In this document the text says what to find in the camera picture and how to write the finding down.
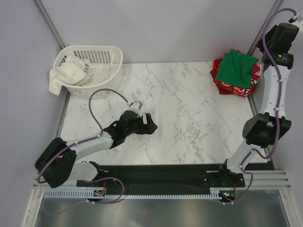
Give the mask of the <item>green t-shirt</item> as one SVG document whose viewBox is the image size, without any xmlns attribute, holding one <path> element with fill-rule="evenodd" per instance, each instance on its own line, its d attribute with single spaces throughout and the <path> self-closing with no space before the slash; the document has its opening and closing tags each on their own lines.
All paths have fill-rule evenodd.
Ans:
<svg viewBox="0 0 303 227">
<path fill-rule="evenodd" d="M 253 66 L 258 58 L 230 49 L 219 64 L 216 80 L 229 85 L 250 88 Z"/>
</svg>

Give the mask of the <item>white cream t-shirt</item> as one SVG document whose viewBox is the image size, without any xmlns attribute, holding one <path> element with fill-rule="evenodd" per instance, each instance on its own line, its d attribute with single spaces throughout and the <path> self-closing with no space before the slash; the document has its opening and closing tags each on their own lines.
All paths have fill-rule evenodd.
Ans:
<svg viewBox="0 0 303 227">
<path fill-rule="evenodd" d="M 80 86 L 88 82 L 92 74 L 85 70 L 86 64 L 79 57 L 67 57 L 61 66 L 53 67 L 50 70 L 49 92 L 58 96 L 63 85 Z"/>
</svg>

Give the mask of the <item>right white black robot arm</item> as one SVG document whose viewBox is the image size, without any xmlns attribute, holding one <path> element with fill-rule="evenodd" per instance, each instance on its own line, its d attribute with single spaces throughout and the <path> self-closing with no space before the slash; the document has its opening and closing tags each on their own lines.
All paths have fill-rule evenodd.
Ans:
<svg viewBox="0 0 303 227">
<path fill-rule="evenodd" d="M 259 113 L 245 123 L 243 141 L 237 151 L 222 164 L 222 171 L 217 174 L 220 185 L 232 183 L 234 175 L 243 173 L 255 155 L 269 159 L 270 155 L 263 155 L 261 149 L 276 148 L 278 140 L 290 129 L 292 122 L 285 116 L 285 91 L 294 56 L 288 51 L 302 32 L 302 20 L 281 23 L 273 26 L 257 43 L 256 47 L 263 54 L 265 85 L 262 104 Z"/>
</svg>

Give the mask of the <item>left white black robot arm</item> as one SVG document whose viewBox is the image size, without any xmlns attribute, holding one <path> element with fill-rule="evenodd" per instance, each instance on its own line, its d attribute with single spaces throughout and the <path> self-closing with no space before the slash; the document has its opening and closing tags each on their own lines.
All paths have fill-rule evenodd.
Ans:
<svg viewBox="0 0 303 227">
<path fill-rule="evenodd" d="M 138 116 L 127 110 L 101 134 L 75 142 L 55 138 L 35 163 L 39 172 L 37 182 L 47 183 L 51 188 L 57 188 L 68 180 L 83 180 L 99 186 L 104 181 L 100 166 L 95 161 L 79 163 L 78 160 L 99 151 L 113 149 L 132 134 L 151 135 L 157 128 L 150 113 Z"/>
</svg>

